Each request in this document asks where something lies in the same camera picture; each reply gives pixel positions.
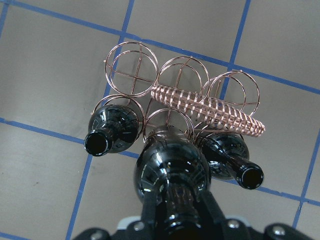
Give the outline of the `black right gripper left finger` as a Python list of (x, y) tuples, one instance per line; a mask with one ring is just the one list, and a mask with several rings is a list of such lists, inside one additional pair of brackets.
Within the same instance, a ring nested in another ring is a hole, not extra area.
[(147, 191), (143, 196), (141, 221), (148, 225), (155, 225), (157, 223), (157, 207), (158, 194), (155, 191)]

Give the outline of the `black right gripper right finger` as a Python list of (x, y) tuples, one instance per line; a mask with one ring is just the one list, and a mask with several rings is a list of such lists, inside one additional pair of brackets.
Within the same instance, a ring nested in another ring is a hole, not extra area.
[(200, 217), (205, 223), (221, 223), (225, 215), (210, 191), (201, 191), (198, 197)]

